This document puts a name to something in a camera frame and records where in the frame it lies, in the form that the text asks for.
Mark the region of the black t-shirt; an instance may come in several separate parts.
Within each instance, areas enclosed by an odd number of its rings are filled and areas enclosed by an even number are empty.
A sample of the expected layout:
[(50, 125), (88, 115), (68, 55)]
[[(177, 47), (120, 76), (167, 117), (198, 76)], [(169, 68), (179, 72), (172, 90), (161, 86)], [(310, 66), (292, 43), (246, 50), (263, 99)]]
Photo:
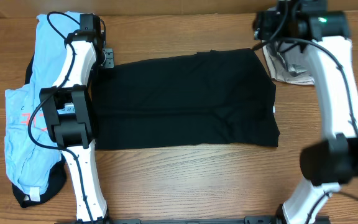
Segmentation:
[(117, 65), (92, 81), (98, 149), (275, 147), (276, 87), (251, 49)]

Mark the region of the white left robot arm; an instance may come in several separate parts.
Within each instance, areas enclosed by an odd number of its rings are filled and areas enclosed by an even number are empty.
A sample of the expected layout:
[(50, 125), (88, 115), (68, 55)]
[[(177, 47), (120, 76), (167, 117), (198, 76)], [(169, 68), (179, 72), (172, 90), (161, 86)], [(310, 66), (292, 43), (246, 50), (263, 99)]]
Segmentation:
[(67, 56), (49, 88), (40, 90), (40, 109), (53, 148), (66, 160), (76, 197), (76, 223), (110, 223), (96, 167), (98, 135), (88, 85), (105, 64), (105, 26), (94, 14), (81, 14), (79, 29), (65, 36)]

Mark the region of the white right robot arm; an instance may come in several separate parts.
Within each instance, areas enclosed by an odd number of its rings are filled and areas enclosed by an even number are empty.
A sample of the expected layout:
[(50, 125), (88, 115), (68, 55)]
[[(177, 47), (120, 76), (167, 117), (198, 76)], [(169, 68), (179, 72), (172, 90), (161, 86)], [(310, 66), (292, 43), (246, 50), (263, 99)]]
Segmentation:
[(246, 223), (328, 223), (324, 204), (358, 177), (358, 92), (352, 69), (352, 41), (346, 14), (325, 1), (279, 1), (259, 11), (253, 23), (256, 50), (274, 45), (288, 63), (311, 73), (322, 121), (322, 140), (300, 154), (303, 175), (291, 197), (273, 216)]

